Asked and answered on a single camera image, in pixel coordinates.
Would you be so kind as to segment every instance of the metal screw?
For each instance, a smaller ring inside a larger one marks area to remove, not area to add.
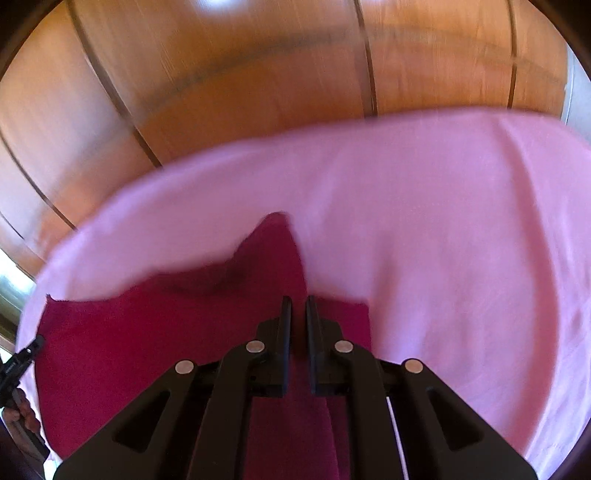
[[[339,340],[335,343],[335,350],[338,353],[351,353],[353,351],[353,344],[348,340]]]
[[[423,364],[419,360],[413,358],[404,362],[404,368],[412,374],[419,374],[423,371]]]
[[[260,340],[251,340],[246,344],[246,350],[250,353],[261,353],[265,349],[265,344]]]
[[[177,371],[179,375],[186,375],[193,371],[195,365],[191,360],[181,360],[174,366],[174,369]]]

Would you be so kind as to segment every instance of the window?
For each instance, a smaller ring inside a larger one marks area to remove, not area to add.
[[[35,282],[0,250],[0,294],[19,310],[33,291]]]
[[[46,480],[53,480],[53,476],[56,474],[57,467],[59,466],[60,462],[56,462],[55,460],[49,459],[43,464]]]
[[[18,321],[35,282],[0,250],[0,336],[14,343]]]
[[[10,352],[7,352],[4,348],[0,348],[0,358],[2,358],[2,363],[8,362],[8,359],[12,356]]]

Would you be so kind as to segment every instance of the pink cloth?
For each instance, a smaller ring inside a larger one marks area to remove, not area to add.
[[[18,344],[46,293],[101,299],[226,257],[278,210],[311,291],[365,302],[378,356],[423,359],[551,475],[591,416],[591,150],[552,118],[416,112],[166,166],[55,251]]]

